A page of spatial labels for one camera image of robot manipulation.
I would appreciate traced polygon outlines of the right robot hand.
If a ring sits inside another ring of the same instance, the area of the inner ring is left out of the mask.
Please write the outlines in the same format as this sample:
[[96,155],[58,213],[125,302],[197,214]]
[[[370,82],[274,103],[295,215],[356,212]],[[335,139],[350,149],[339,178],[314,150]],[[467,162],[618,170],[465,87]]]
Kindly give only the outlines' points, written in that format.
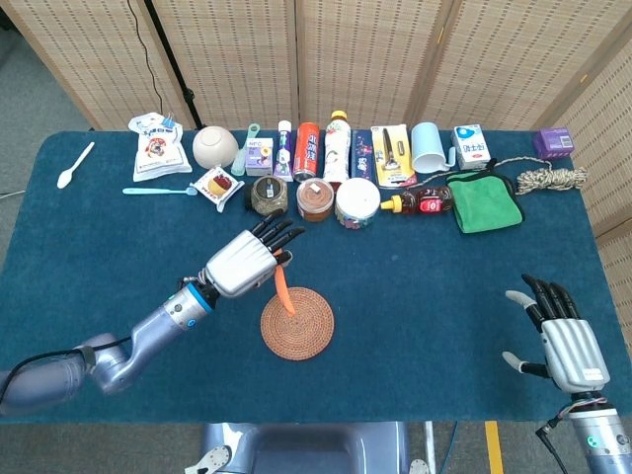
[[580,316],[571,294],[556,282],[523,274],[533,295],[508,290],[506,298],[529,316],[539,334],[545,361],[534,363],[504,351],[504,361],[514,370],[551,379],[569,395],[598,392],[610,381],[600,346],[590,323]]

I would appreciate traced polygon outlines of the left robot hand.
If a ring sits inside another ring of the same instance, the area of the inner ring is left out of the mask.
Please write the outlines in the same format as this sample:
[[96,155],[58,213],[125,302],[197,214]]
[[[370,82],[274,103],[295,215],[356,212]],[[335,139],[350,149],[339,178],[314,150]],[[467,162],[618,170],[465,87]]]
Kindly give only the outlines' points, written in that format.
[[273,211],[252,228],[243,230],[218,250],[199,272],[197,279],[226,298],[236,298],[260,286],[293,259],[287,244],[305,232],[292,220]]

